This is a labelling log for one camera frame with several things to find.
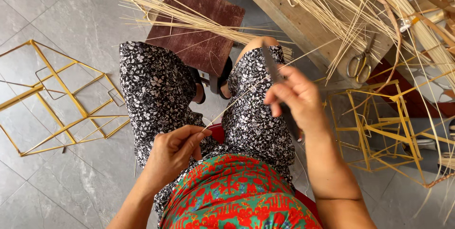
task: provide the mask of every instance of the red and green patterned shirt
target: red and green patterned shirt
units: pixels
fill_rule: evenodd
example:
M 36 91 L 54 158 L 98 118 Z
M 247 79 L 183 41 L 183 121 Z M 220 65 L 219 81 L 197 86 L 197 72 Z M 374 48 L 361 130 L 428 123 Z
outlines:
M 208 159 L 180 180 L 160 227 L 322 228 L 278 172 L 240 154 Z

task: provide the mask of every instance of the scissor handle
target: scissor handle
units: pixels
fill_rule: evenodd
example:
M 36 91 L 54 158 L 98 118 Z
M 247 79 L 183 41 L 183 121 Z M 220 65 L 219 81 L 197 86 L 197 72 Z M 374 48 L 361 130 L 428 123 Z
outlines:
M 352 61 L 356 62 L 354 69 L 351 69 L 352 68 L 351 65 L 353 64 Z M 359 72 L 362 71 L 362 69 L 365 67 L 366 62 L 367 59 L 365 58 L 364 53 L 352 57 L 349 60 L 348 65 L 346 66 L 346 75 L 350 78 L 355 78 L 359 74 Z
M 355 81 L 359 84 L 366 82 L 371 74 L 371 65 L 364 63 L 362 69 L 360 69 L 357 73 L 357 77 Z

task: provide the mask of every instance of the person's right hand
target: person's right hand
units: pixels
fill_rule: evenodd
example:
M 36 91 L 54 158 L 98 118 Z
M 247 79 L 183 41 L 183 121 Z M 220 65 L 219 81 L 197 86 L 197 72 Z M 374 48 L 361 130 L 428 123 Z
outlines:
M 270 87 L 264 99 L 264 104 L 270 105 L 272 116 L 281 115 L 279 104 L 285 102 L 304 132 L 326 128 L 327 119 L 316 85 L 295 67 L 282 66 L 279 72 L 286 80 Z

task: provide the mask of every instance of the red fabric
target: red fabric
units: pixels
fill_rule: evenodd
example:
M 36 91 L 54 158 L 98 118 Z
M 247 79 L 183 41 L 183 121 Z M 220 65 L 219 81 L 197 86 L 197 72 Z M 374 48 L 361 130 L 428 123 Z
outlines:
M 221 126 L 221 123 L 209 126 L 208 129 L 212 131 L 212 137 L 216 141 L 219 143 L 224 142 L 224 129 Z M 295 197 L 301 201 L 311 211 L 311 213 L 313 213 L 319 224 L 322 225 L 321 218 L 319 218 L 318 209 L 316 208 L 316 203 L 298 190 L 295 191 Z
M 318 209 L 316 208 L 316 203 L 312 201 L 310 198 L 305 196 L 303 193 L 295 190 L 295 197 L 301 201 L 305 207 L 307 207 L 311 213 L 313 213 L 314 217 L 318 220 L 319 224 L 322 226 L 321 218 L 319 218 Z

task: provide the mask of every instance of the foot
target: foot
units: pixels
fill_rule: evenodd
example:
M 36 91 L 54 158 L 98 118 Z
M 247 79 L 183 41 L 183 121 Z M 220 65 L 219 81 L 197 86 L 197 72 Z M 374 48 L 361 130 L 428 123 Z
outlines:
M 204 97 L 204 87 L 196 83 L 196 96 L 193 98 L 193 102 L 200 103 Z
M 223 95 L 227 98 L 231 98 L 232 97 L 232 94 L 231 92 L 229 91 L 229 88 L 228 88 L 228 82 L 225 81 L 223 82 L 223 84 L 221 85 L 221 92 L 223 93 Z

